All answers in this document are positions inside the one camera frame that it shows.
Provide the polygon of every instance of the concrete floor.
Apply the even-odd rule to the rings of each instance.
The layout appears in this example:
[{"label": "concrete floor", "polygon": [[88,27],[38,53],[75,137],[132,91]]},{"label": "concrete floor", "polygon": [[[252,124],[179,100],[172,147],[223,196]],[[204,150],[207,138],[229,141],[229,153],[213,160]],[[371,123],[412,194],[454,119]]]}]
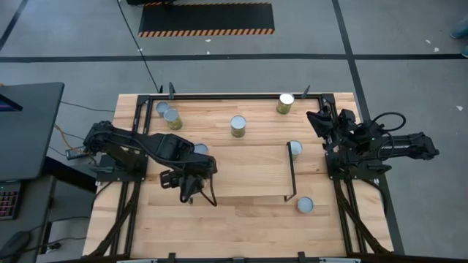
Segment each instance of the concrete floor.
[{"label": "concrete floor", "polygon": [[[307,85],[316,92],[363,91],[367,105],[362,99],[359,101],[361,112],[368,108],[371,117],[390,110],[404,113],[408,123],[397,134],[424,131],[441,153],[432,161],[388,161],[393,169],[387,179],[405,253],[468,258],[468,180],[464,172],[468,147],[464,137],[468,135],[468,61],[437,56],[458,53],[468,45],[465,39],[449,37],[450,30],[465,15],[468,1],[338,0],[354,54],[427,55],[420,57],[423,60],[408,56],[407,60],[356,61],[362,90],[355,85],[356,76],[349,68],[346,58],[351,57],[344,55],[343,32],[332,1],[271,3],[276,26],[272,36],[137,40],[147,56],[203,55],[209,51],[211,55],[341,54],[343,59],[158,59],[148,62],[155,81],[166,86],[171,81],[179,93],[303,91]],[[54,61],[56,57],[139,55],[116,0],[0,1],[3,40],[15,12],[22,6],[7,41],[3,46],[0,42],[0,61],[20,57],[49,57],[47,60]],[[143,9],[127,6],[124,1],[122,8],[136,36]],[[118,94],[155,92],[141,61],[0,63],[0,83],[56,81],[65,83],[63,101],[104,110],[113,110]],[[57,124],[65,132],[84,137],[92,123],[112,117],[112,113],[62,104]],[[81,144],[73,137],[69,141]],[[66,149],[55,132],[50,146],[62,153]],[[52,150],[48,155],[70,165],[88,161],[67,161]],[[57,204],[56,218],[89,215],[91,195],[67,185],[59,185],[57,192],[74,205]],[[86,235],[86,229],[86,220],[61,222],[54,226],[51,238],[81,237]],[[65,242],[60,251],[40,256],[39,262],[79,257],[83,242],[73,242]]]}]

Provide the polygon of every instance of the person's foot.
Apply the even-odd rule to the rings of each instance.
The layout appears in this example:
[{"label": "person's foot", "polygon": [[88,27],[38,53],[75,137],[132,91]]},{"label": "person's foot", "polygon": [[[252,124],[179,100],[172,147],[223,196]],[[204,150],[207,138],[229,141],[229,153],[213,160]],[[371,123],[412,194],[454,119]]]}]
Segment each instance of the person's foot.
[{"label": "person's foot", "polygon": [[461,50],[461,54],[463,57],[468,58],[468,45],[463,47],[463,49]]},{"label": "person's foot", "polygon": [[454,39],[458,39],[461,37],[465,37],[468,35],[468,16],[463,18],[458,25],[456,25],[455,29],[450,33],[450,36]]}]

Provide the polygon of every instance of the orange striped border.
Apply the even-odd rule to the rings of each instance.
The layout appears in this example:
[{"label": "orange striped border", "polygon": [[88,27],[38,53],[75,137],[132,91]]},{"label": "orange striped border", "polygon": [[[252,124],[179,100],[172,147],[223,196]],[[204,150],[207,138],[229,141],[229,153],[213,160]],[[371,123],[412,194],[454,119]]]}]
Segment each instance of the orange striped border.
[{"label": "orange striped border", "polygon": [[139,37],[198,37],[198,36],[239,36],[239,35],[271,35],[272,28],[247,29],[200,29],[178,31],[144,31],[138,33]]}]

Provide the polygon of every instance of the wooden table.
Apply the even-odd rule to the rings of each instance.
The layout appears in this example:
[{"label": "wooden table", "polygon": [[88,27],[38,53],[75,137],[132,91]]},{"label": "wooden table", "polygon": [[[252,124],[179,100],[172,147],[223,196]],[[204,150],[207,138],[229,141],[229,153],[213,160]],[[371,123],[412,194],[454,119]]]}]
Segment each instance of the wooden table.
[{"label": "wooden table", "polygon": [[[334,96],[338,112],[346,108],[359,116],[352,93]],[[137,94],[120,95],[114,126],[132,128],[136,100]],[[169,103],[179,110],[184,127],[171,131],[164,120],[153,114],[149,134],[172,132],[208,146],[209,154],[223,167],[214,180],[219,206],[211,207],[202,197],[195,197],[193,205],[181,204],[179,188],[162,189],[159,185],[159,172],[165,168],[150,161],[147,180],[140,190],[132,258],[167,258],[170,252],[181,258],[295,257],[298,251],[305,251],[307,256],[345,256],[323,141],[306,118],[306,111],[319,110],[317,100],[297,99],[288,115],[275,111],[275,99]],[[240,139],[230,135],[229,122],[234,115],[247,119],[246,135]],[[294,162],[298,194],[284,202],[282,195],[290,194],[291,182],[290,173],[281,176],[285,165],[289,165],[283,159],[286,151],[281,149],[286,149],[288,140],[300,141],[303,153]],[[238,180],[226,176],[230,169],[233,175],[237,174],[242,166],[252,173],[240,174]],[[273,180],[268,183],[269,172],[273,173]],[[97,197],[83,254],[92,252],[113,225],[120,190],[121,183],[115,182]],[[379,192],[360,181],[355,181],[355,192],[362,221],[391,250]],[[299,197],[314,200],[312,213],[297,212],[295,203]],[[354,227],[348,221],[353,247],[358,251]],[[119,252],[123,251],[127,227],[122,229]]]}]

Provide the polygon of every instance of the can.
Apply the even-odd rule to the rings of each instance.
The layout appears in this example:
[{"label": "can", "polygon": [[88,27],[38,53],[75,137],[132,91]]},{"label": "can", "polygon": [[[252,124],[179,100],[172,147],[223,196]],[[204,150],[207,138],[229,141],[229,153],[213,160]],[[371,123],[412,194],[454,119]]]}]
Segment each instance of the can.
[{"label": "can", "polygon": [[176,109],[166,110],[166,112],[164,113],[164,119],[166,120],[167,125],[170,129],[178,130],[182,128],[183,124],[181,116],[178,114],[178,111]]},{"label": "can", "polygon": [[314,210],[314,202],[308,197],[298,199],[295,208],[301,213],[310,213]]},{"label": "can", "polygon": [[158,112],[159,116],[164,117],[164,113],[169,110],[169,104],[167,102],[158,102],[156,104],[156,111]]},{"label": "can", "polygon": [[199,154],[207,154],[208,152],[208,146],[202,143],[197,143],[195,145],[195,149],[193,150],[194,153],[199,153]]},{"label": "can", "polygon": [[246,133],[246,119],[240,115],[234,116],[231,119],[231,134],[240,138]]},{"label": "can", "polygon": [[280,114],[288,114],[291,110],[293,102],[294,96],[292,94],[281,94],[276,106],[276,111]]},{"label": "can", "polygon": [[299,154],[302,153],[302,144],[299,141],[290,141],[291,144],[291,153],[292,153],[292,160],[295,161]]}]

